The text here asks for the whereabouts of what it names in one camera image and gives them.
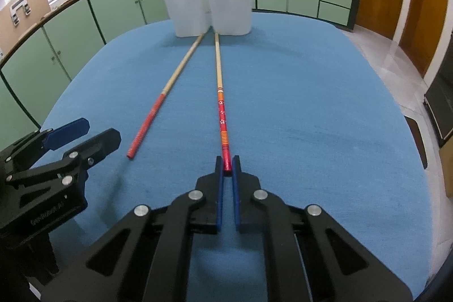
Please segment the red-handled chopstick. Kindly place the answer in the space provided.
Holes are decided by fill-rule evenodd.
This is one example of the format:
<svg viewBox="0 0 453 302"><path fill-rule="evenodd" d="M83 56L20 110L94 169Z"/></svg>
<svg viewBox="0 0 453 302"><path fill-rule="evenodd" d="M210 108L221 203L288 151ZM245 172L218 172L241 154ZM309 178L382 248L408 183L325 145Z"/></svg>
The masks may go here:
<svg viewBox="0 0 453 302"><path fill-rule="evenodd" d="M156 101L154 101L150 111L148 112L146 118L144 119L144 122L142 122L140 129L138 130L135 138L133 139L131 145L129 146L129 149L127 151L127 158L128 159L133 159L137 151L140 149L140 145L143 142L145 136L148 133L148 130L151 127L151 124L153 123L155 117L157 116L161 106L163 105L167 95L171 91L172 87L176 83L178 77L182 73L183 69L185 68L187 62L190 60L192 57L194 51L196 51L197 47L201 43L201 41L204 38L205 33L199 35L196 40L192 43L191 47L189 48L188 52L185 53L183 56L182 60L180 63L177 65L176 69L173 71L172 75L170 76L170 79L166 82L164 85L164 88L160 92L159 96L157 97Z"/></svg>

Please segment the red flower-pattern chopstick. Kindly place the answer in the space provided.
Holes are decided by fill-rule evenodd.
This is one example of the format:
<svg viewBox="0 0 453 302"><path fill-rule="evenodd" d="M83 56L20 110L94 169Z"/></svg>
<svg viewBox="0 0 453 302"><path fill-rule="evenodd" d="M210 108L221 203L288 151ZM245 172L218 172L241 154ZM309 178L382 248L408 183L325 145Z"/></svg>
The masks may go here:
<svg viewBox="0 0 453 302"><path fill-rule="evenodd" d="M220 36L214 34L214 47L215 47L215 58L216 58L216 73L217 73L217 106L219 114L219 125L220 125L220 145L223 158L223 170L225 173L232 172L231 166L231 154L230 144L227 132L227 114L224 101L224 90L223 90L223 75L222 75L222 64L221 64L221 53L220 53Z"/></svg>

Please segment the green lower kitchen cabinets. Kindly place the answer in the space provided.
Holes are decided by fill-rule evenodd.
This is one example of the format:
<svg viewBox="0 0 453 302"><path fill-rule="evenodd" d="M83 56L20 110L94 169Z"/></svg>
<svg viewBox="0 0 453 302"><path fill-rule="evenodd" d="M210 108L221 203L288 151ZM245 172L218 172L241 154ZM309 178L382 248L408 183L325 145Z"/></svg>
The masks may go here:
<svg viewBox="0 0 453 302"><path fill-rule="evenodd" d="M351 30L360 0L252 0L253 9ZM164 0L70 0L34 23L1 59L1 125L8 139L38 128L65 88L110 40L166 20Z"/></svg>

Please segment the cardboard board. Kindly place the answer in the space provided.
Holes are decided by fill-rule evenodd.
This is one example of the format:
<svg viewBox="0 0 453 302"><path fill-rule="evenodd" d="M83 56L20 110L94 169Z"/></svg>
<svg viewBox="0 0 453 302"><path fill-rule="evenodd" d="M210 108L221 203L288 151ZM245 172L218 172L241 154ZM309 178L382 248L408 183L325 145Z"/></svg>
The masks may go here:
<svg viewBox="0 0 453 302"><path fill-rule="evenodd" d="M50 12L48 0L12 0L1 9L1 57Z"/></svg>

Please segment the blue table mat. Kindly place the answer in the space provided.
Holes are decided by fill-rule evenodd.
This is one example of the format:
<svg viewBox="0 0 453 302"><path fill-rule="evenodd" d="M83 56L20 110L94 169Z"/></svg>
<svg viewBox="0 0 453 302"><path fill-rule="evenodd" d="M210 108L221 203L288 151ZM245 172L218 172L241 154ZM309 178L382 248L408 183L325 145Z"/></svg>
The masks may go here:
<svg viewBox="0 0 453 302"><path fill-rule="evenodd" d="M230 150L285 203L320 205L420 295L431 258L431 205L409 126L385 84L336 27L256 13L242 37L206 34L134 159L127 150L192 38L170 22L131 30L79 72L44 121L78 118L121 145L89 171L87 209L51 234L59 267L136 205L168 205L220 154L215 47Z"/></svg>

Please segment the brown wooden stool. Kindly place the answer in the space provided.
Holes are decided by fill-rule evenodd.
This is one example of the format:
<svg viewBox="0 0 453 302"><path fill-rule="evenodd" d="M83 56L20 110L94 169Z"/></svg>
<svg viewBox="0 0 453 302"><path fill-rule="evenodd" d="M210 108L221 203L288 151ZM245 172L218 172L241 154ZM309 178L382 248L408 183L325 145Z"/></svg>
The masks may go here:
<svg viewBox="0 0 453 302"><path fill-rule="evenodd" d="M409 130L411 131L411 134L412 134L412 137L414 140L414 144L416 145L418 154L422 161L423 169L427 169L428 168L428 157L426 154L425 145L424 145L421 131L418 127L418 124L414 119L412 119L411 117L407 117L407 116L405 116L405 121L407 122L407 124L409 126Z"/></svg>

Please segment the black oven cabinet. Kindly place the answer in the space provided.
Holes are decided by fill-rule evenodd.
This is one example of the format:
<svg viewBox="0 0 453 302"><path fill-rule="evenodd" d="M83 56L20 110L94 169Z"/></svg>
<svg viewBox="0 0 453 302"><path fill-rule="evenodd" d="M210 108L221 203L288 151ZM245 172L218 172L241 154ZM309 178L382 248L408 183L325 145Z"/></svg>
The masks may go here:
<svg viewBox="0 0 453 302"><path fill-rule="evenodd" d="M442 147L452 136L453 124L453 57L452 39L450 39L439 71L424 95L425 109L435 128L439 146Z"/></svg>

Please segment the right wooden door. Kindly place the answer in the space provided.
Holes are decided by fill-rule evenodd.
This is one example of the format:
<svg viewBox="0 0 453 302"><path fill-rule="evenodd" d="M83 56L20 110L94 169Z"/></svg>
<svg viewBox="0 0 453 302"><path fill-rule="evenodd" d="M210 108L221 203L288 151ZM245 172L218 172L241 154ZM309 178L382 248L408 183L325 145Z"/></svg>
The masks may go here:
<svg viewBox="0 0 453 302"><path fill-rule="evenodd" d="M448 0L410 0L400 47L425 76L445 25Z"/></svg>

